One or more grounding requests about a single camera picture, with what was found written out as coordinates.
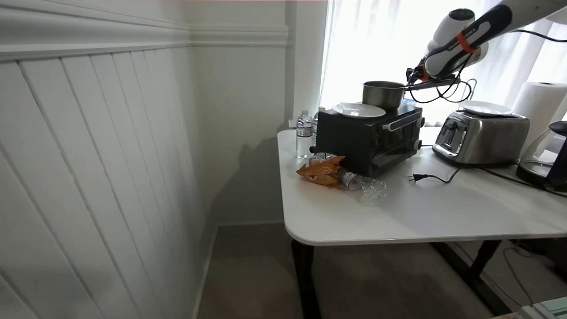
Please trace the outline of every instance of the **paper towel roll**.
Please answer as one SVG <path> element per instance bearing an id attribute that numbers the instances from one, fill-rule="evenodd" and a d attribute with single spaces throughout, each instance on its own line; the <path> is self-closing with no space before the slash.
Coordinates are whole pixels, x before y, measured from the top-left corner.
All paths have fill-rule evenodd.
<path id="1" fill-rule="evenodd" d="M 561 120 L 567 108 L 567 103 L 561 103 L 564 96 L 567 83 L 525 81 L 520 87 L 511 111 L 529 119 L 529 133 L 522 150 L 547 131 L 548 122 Z"/>

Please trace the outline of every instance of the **window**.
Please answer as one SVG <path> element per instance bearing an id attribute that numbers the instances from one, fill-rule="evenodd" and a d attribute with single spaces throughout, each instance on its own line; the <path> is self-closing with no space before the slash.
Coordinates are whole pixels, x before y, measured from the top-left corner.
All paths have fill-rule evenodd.
<path id="1" fill-rule="evenodd" d="M 476 18 L 497 0 L 331 0 L 327 10 L 320 104 L 361 99 L 370 80 L 405 81 L 405 67 L 424 55 L 437 23 L 456 7 L 472 9 Z M 567 37 L 567 26 L 540 19 L 524 26 L 550 37 Z M 524 81 L 567 83 L 567 44 L 525 33 L 504 33 L 488 42 L 486 57 L 463 69 L 462 78 L 478 81 L 476 101 L 511 106 Z M 456 104 L 424 104 L 428 124 L 440 124 Z"/>

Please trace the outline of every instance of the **black table frame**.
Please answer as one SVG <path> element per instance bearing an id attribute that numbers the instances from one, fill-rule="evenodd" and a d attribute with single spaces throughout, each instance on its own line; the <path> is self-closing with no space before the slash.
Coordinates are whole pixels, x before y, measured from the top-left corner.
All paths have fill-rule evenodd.
<path id="1" fill-rule="evenodd" d="M 508 313 L 509 308 L 499 299 L 499 296 L 479 278 L 485 264 L 490 260 L 501 241 L 483 241 L 472 264 L 467 266 L 447 244 L 432 243 L 433 250 L 455 269 L 455 273 L 474 290 L 483 305 L 494 313 Z M 313 246 L 302 244 L 295 239 L 290 243 L 295 278 L 299 287 L 299 298 L 302 306 L 302 319 L 318 319 L 320 308 L 316 290 L 311 276 Z"/>

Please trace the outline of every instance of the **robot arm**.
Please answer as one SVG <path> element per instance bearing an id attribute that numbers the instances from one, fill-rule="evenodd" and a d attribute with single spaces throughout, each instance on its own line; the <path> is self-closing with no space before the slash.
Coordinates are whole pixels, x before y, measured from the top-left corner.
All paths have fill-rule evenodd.
<path id="1" fill-rule="evenodd" d="M 476 21 L 456 32 L 447 42 L 430 48 L 414 69 L 407 69 L 407 87 L 437 87 L 453 83 L 453 72 L 463 67 L 471 57 L 481 58 L 478 49 L 486 41 L 509 32 L 513 28 L 529 25 L 540 18 L 567 5 L 567 0 L 501 0 L 495 7 L 486 10 Z"/>

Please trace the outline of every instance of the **white table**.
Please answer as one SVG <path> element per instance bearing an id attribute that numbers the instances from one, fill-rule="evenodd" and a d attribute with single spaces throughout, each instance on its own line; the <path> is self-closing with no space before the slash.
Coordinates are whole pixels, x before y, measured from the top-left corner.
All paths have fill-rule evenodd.
<path id="1" fill-rule="evenodd" d="M 361 202 L 357 193 L 300 181 L 295 173 L 299 163 L 293 147 L 293 131 L 279 131 L 283 220 L 293 239 L 304 317 L 318 317 L 309 278 L 313 246 L 481 239 L 485 244 L 471 267 L 456 260 L 444 244 L 435 244 L 442 257 L 451 259 L 456 273 L 474 285 L 499 239 L 567 236 L 567 198 L 497 179 L 478 168 L 460 170 L 449 184 L 433 179 L 410 182 L 408 173 L 447 177 L 455 170 L 439 161 L 430 149 L 421 149 L 380 175 L 378 181 L 387 186 L 385 197 L 368 204 Z M 488 305 L 494 312 L 506 310 L 494 296 L 483 301 L 494 303 Z"/>

